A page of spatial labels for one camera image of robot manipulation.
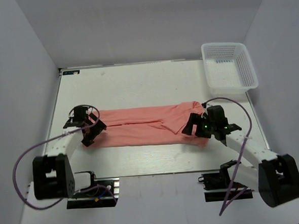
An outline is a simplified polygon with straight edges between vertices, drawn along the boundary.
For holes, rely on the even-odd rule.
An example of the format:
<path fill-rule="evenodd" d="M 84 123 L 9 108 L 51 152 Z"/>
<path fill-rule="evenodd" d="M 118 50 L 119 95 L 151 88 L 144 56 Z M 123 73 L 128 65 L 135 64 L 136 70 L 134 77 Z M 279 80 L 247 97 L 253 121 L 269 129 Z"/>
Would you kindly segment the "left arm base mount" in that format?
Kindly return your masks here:
<path fill-rule="evenodd" d="M 97 209 L 115 207 L 119 198 L 119 178 L 98 178 L 94 180 L 93 189 L 74 194 L 67 199 L 67 209 Z"/>

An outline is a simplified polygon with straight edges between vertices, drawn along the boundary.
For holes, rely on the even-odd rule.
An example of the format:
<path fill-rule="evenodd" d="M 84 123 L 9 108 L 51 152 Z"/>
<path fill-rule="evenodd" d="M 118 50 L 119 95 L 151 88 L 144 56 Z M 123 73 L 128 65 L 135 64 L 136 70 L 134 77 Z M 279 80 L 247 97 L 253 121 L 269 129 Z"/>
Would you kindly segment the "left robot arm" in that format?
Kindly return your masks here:
<path fill-rule="evenodd" d="M 72 198 L 77 193 L 95 196 L 99 190 L 92 171 L 75 172 L 70 161 L 80 146 L 89 147 L 107 126 L 100 119 L 100 112 L 90 105 L 75 106 L 63 133 L 44 156 L 33 159 L 33 186 L 38 200 Z"/>

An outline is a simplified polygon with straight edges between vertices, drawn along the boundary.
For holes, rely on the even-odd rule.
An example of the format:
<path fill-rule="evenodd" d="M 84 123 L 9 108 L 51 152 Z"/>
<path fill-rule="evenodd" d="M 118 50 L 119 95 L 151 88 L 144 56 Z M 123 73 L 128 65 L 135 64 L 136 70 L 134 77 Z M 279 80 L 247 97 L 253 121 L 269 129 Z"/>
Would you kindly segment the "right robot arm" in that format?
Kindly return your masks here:
<path fill-rule="evenodd" d="M 252 191 L 257 191 L 272 208 L 299 198 L 295 159 L 258 145 L 240 126 L 228 122 L 220 105 L 208 107 L 202 114 L 191 113 L 182 133 L 198 138 L 214 137 L 239 154 L 237 160 L 222 164 L 218 172 L 205 173 L 198 178 L 208 192 L 227 191 L 224 206 Z"/>

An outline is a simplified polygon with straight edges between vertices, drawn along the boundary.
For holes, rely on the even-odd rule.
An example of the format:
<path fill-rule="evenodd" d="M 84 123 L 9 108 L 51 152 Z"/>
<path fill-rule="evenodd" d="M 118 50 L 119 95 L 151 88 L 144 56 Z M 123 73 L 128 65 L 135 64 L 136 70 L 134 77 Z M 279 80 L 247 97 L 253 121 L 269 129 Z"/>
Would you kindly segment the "pink t shirt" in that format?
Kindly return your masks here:
<path fill-rule="evenodd" d="M 89 148 L 190 144 L 204 147 L 209 139 L 184 135 L 191 113 L 202 114 L 197 101 L 176 105 L 102 110 L 101 121 L 106 124 Z"/>

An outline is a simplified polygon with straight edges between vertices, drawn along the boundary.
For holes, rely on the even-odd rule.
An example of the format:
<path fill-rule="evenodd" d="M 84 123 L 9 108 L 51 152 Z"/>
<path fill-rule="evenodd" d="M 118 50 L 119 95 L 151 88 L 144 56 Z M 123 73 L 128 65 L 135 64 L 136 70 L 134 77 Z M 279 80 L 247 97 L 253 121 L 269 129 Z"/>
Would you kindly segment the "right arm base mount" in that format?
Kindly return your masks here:
<path fill-rule="evenodd" d="M 223 202 L 225 193 L 228 190 L 227 182 L 229 181 L 229 176 L 224 179 L 220 176 L 219 172 L 208 172 L 198 177 L 198 182 L 203 185 L 205 202 Z M 239 194 L 244 188 L 246 188 L 246 186 L 234 182 L 228 200 Z M 253 191 L 248 188 L 244 193 L 241 193 L 237 200 L 253 199 L 252 192 Z"/>

